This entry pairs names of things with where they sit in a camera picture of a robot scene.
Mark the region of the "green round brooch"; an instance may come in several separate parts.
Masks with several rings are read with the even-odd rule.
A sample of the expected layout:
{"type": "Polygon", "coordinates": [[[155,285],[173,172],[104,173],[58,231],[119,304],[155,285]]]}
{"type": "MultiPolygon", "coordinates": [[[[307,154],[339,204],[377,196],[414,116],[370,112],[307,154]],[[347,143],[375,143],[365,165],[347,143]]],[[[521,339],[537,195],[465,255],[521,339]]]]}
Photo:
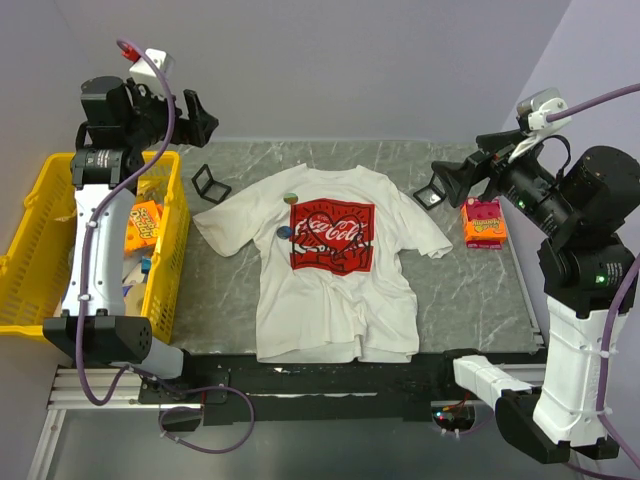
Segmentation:
{"type": "Polygon", "coordinates": [[[283,196],[283,200],[285,203],[287,203],[288,205],[294,205],[298,202],[298,196],[294,193],[286,193],[283,196]]]}

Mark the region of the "white Coca-Cola t-shirt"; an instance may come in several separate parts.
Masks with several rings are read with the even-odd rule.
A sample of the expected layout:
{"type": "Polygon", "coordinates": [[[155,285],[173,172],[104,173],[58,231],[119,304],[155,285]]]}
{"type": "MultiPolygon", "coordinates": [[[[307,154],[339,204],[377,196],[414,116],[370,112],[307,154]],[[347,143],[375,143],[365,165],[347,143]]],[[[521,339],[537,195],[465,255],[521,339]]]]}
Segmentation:
{"type": "Polygon", "coordinates": [[[418,301],[399,255],[441,258],[450,240],[384,174],[298,165],[196,215],[212,249],[259,251],[256,356],[262,363],[406,363],[419,350],[418,301]],[[283,196],[294,193],[288,205],[283,196]],[[276,231],[289,226],[293,235],[276,231]]]}

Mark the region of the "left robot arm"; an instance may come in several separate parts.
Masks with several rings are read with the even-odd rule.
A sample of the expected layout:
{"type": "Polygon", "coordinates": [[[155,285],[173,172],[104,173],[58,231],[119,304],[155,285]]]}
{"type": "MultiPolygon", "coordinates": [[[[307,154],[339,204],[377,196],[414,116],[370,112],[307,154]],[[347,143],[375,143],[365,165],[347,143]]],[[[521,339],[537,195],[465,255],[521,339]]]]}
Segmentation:
{"type": "Polygon", "coordinates": [[[70,161],[76,204],[76,239],[70,282],[58,316],[43,323],[46,340],[77,365],[137,368],[162,378],[174,401],[191,399],[197,375],[185,354],[152,334],[151,322],[126,313],[121,272],[129,213],[137,180],[150,169],[150,146],[204,146],[218,125],[195,91],[184,93],[188,115],[175,105],[164,75],[157,80],[101,76],[81,86],[86,119],[70,161]]]}

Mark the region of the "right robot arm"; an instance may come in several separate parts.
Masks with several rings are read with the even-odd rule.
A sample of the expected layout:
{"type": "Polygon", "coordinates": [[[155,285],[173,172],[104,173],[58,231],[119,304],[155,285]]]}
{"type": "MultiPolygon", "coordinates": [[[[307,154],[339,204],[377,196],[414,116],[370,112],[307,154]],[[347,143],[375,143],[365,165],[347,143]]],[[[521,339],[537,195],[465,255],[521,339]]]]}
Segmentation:
{"type": "Polygon", "coordinates": [[[639,259],[619,228],[639,204],[639,164],[610,146],[593,146],[551,173],[540,147],[516,149],[520,131],[481,135],[462,162],[437,161],[439,194],[459,207],[485,184],[482,201],[503,197],[545,236],[539,265],[549,311],[544,380],[518,380],[474,349],[445,353],[437,386],[466,391],[490,406],[511,446],[542,464],[573,453],[613,459],[626,450],[609,422],[606,387],[617,337],[633,307],[639,259]]]}

